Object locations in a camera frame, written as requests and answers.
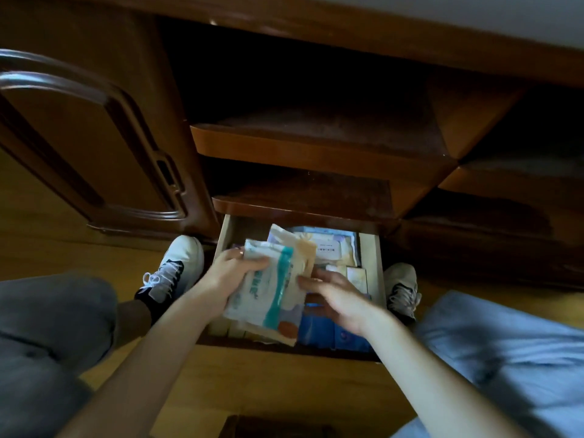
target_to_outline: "teal stripe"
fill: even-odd
[[[268,329],[278,329],[278,324],[280,324],[280,305],[282,304],[282,298],[284,297],[284,282],[286,281],[288,272],[290,271],[290,260],[293,253],[293,248],[285,247],[282,249],[280,259],[278,260],[278,266],[276,269],[276,293],[274,294],[272,305],[266,313],[266,318],[263,320],[263,326]]]

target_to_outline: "hand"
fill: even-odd
[[[313,293],[307,295],[307,303],[322,306],[306,307],[304,312],[308,315],[326,316],[343,329],[363,336],[365,321],[374,307],[373,304],[339,272],[315,267],[312,278],[298,277],[298,285]]]
[[[242,250],[229,249],[221,253],[207,273],[189,291],[197,305],[205,306],[208,320],[220,316],[227,305],[227,298],[235,292],[244,275],[252,270],[265,269],[269,259],[244,260]]]

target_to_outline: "person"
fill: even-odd
[[[230,249],[198,279],[201,244],[179,236],[133,301],[73,274],[0,283],[0,436],[148,436],[204,327],[266,266]],[[415,271],[399,263],[385,283],[390,310],[338,273],[299,278],[312,314],[368,339],[417,412],[397,437],[582,435],[584,332],[453,292],[414,334],[393,313],[414,318]],[[94,394],[77,378],[139,336]]]

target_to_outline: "floor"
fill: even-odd
[[[0,280],[77,269],[113,283],[121,300],[158,267],[168,243],[106,236],[19,164],[0,152]],[[419,280],[418,313],[458,288],[534,315],[584,328],[584,294],[549,289]],[[98,387],[133,344],[84,375]],[[217,437],[227,415],[328,423],[343,436],[388,436],[414,417],[399,388],[375,363],[196,346],[152,435]]]

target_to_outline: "sneaker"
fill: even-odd
[[[203,272],[203,247],[196,238],[180,235],[164,254],[160,267],[154,273],[146,272],[144,286],[134,299],[142,301],[150,310],[152,324],[188,289],[194,286]]]
[[[412,265],[396,263],[383,272],[387,309],[394,314],[416,320],[413,313],[420,304],[416,270]]]

